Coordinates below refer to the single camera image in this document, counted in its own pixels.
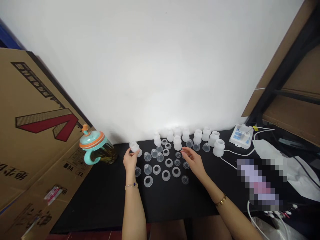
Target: woman's right hand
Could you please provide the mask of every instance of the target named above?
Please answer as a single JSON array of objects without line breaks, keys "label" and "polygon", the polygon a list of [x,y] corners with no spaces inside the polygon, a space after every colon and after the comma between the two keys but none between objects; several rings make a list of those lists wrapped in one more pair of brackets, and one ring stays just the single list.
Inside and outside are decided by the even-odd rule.
[{"label": "woman's right hand", "polygon": [[181,153],[184,159],[189,164],[192,172],[197,176],[199,180],[207,175],[206,170],[204,170],[203,167],[201,156],[199,154],[188,147],[183,147]]}]

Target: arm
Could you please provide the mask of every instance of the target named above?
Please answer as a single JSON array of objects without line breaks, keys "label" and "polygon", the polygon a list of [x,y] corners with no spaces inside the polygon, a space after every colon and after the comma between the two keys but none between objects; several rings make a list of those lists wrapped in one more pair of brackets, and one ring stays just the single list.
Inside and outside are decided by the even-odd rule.
[{"label": "arm", "polygon": [[[137,164],[137,155],[139,150],[135,153],[129,152],[130,148],[123,157],[123,164],[126,169],[126,185],[136,182],[135,167]],[[135,187],[126,188],[122,223],[122,239],[147,239],[146,217],[139,189]]]},{"label": "arm", "polygon": [[[202,164],[201,156],[191,148],[187,147],[183,147],[181,153],[188,162],[192,172],[197,176],[197,178],[208,191],[212,201],[214,203],[219,203],[223,199],[224,193],[207,175]],[[217,210],[231,235],[235,239],[262,240],[262,237],[258,231],[228,197],[222,205],[217,207]]]}]

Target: black table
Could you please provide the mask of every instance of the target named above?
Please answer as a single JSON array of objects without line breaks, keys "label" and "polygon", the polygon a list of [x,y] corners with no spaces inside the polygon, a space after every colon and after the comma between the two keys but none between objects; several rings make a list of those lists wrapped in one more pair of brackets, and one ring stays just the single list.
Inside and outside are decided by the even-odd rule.
[{"label": "black table", "polygon": [[[225,141],[226,149],[240,154],[249,153],[253,148],[252,145],[248,150],[245,150],[229,142],[232,131],[233,129],[220,131],[220,138]],[[141,141],[138,144],[143,153],[146,151],[151,153],[151,150],[155,148],[153,140]],[[245,184],[237,176],[237,171],[220,158],[215,157],[212,148],[210,152],[204,152],[202,150],[203,144],[204,142],[201,143],[201,149],[197,153],[202,157],[206,172],[242,212],[247,212],[249,190],[245,188]],[[118,160],[111,165],[99,162],[92,167],[51,233],[93,230],[122,225],[125,199],[125,169],[122,159],[129,145],[127,143],[117,144],[115,148],[119,153]],[[175,160],[175,153],[172,143],[170,155],[165,157],[165,160],[167,158]],[[223,159],[233,166],[236,166],[237,158],[259,158],[259,156],[255,151],[248,157],[224,152]],[[153,184],[150,188],[146,188],[143,184],[146,176],[143,172],[143,166],[147,162],[143,155],[137,161],[137,166],[142,169],[137,182],[147,222],[217,215],[218,211],[205,188],[191,169],[183,168],[182,164],[185,160],[180,158],[179,168],[181,176],[187,175],[189,177],[188,185],[182,184],[181,176],[179,178],[173,177],[173,167],[168,169],[165,166],[165,160],[159,163],[155,158],[152,158],[148,162],[151,166],[160,165],[161,172],[167,169],[171,173],[171,178],[167,182],[162,180],[161,174],[154,175],[152,173]],[[288,199],[292,202],[305,202],[305,198],[301,197],[289,183],[286,188]]]}]

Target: white wall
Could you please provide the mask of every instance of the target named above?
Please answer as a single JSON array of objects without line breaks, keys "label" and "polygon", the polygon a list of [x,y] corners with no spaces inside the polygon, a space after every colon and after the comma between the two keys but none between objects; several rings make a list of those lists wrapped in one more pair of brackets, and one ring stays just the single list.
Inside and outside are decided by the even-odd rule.
[{"label": "white wall", "polygon": [[302,0],[0,1],[0,18],[113,143],[232,128]]}]

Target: white cloth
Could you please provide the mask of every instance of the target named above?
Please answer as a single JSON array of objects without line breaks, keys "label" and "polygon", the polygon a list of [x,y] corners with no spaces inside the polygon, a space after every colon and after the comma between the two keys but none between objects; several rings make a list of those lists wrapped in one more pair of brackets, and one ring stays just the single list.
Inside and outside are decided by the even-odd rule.
[{"label": "white cloth", "polygon": [[[255,149],[260,158],[271,159],[271,164],[279,170],[279,175],[287,176],[288,182],[303,197],[320,202],[320,189],[308,177],[301,165],[294,158],[282,156],[274,146],[265,140],[256,140]],[[299,156],[296,157],[308,171],[313,180],[320,185],[320,181],[312,168]]]}]

